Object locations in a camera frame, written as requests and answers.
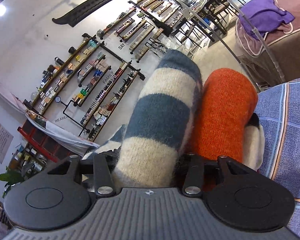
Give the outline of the wall shelves with small items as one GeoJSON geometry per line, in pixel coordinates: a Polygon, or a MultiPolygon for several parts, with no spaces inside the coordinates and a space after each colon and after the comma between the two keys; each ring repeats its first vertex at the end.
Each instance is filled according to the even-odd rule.
{"type": "Polygon", "coordinates": [[[53,103],[94,141],[136,78],[177,46],[171,39],[182,14],[175,0],[137,0],[95,35],[83,34],[79,47],[65,61],[43,71],[40,87],[24,105],[44,116],[53,103]]]}

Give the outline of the green potted plant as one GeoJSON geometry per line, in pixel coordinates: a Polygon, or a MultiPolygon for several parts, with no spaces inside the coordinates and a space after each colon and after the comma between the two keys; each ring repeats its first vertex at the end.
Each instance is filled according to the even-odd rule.
{"type": "Polygon", "coordinates": [[[24,178],[19,171],[6,167],[6,172],[0,174],[0,181],[4,181],[6,183],[4,186],[5,190],[2,194],[2,197],[5,198],[6,194],[11,190],[13,185],[22,183],[24,178]]]}

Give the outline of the green cream checkered sweater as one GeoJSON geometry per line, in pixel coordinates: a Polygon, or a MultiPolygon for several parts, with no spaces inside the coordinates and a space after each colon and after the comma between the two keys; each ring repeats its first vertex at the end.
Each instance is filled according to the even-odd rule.
{"type": "Polygon", "coordinates": [[[116,190],[172,184],[202,90],[198,66],[181,51],[169,50],[141,90],[129,123],[110,141],[120,147],[110,173],[116,190]]]}

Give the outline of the purple garment on bed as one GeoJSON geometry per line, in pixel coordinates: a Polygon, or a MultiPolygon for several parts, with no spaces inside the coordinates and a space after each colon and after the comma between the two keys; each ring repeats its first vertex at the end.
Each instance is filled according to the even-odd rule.
{"type": "Polygon", "coordinates": [[[274,0],[251,0],[241,7],[241,11],[262,37],[282,24],[288,25],[295,20],[290,12],[280,9],[274,0]]]}

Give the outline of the blue plaid bedsheet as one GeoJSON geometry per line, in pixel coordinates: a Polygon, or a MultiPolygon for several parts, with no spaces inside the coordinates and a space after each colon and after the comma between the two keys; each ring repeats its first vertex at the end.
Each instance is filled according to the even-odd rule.
{"type": "Polygon", "coordinates": [[[265,135],[260,173],[293,195],[288,227],[300,237],[300,79],[261,92],[255,113],[265,135]]]}

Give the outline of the orange folded sweater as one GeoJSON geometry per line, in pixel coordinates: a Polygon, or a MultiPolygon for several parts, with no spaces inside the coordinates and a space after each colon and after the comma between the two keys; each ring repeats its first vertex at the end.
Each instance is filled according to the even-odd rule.
{"type": "Polygon", "coordinates": [[[187,151],[208,160],[226,155],[242,162],[244,129],[257,101],[246,76],[229,68],[213,71],[203,85],[187,151]]]}

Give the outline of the dark dining table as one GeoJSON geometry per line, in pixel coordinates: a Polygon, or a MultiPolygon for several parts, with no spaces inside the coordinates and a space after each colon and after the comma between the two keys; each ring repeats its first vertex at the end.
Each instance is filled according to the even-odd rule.
{"type": "MultiPolygon", "coordinates": [[[[211,42],[217,40],[218,35],[226,35],[227,30],[222,25],[226,22],[221,13],[238,15],[238,10],[230,4],[230,0],[193,0],[193,4],[176,0],[182,7],[183,15],[174,25],[172,35],[178,32],[183,33],[184,38],[188,38],[194,29],[199,29],[211,42]]],[[[239,1],[239,5],[245,5],[244,0],[239,1]]]]}

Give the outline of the beige folded sweater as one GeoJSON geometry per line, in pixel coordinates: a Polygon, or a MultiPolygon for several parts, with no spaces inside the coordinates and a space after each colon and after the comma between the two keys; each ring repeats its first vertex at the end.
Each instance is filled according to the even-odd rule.
{"type": "Polygon", "coordinates": [[[263,163],[264,148],[264,130],[258,115],[253,113],[244,128],[243,164],[254,171],[258,171],[263,163]]]}

